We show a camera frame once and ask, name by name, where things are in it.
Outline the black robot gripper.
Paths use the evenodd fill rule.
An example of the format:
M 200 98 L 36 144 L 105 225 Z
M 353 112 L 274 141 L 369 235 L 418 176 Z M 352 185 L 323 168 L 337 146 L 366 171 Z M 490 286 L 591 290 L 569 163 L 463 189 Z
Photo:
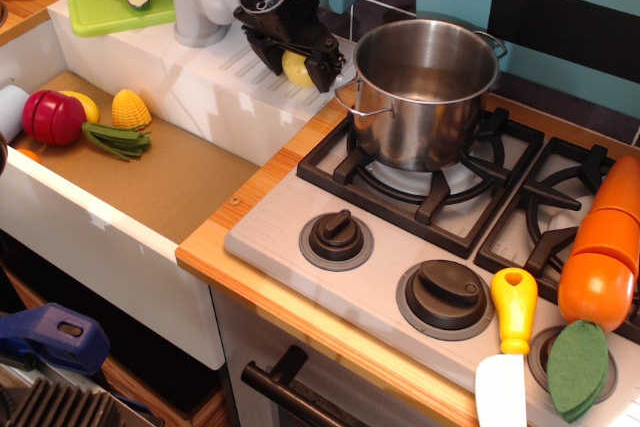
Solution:
M 345 57 L 318 17 L 320 0 L 240 0 L 234 15 L 247 28 L 246 39 L 264 65 L 279 76 L 286 49 L 310 52 L 307 73 L 321 93 L 342 73 Z

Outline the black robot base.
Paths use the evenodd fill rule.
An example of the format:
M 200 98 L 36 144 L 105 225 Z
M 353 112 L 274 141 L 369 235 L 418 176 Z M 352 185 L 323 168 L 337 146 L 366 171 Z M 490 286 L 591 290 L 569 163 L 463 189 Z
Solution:
M 1 387 L 2 426 L 151 426 L 106 392 L 37 379 Z

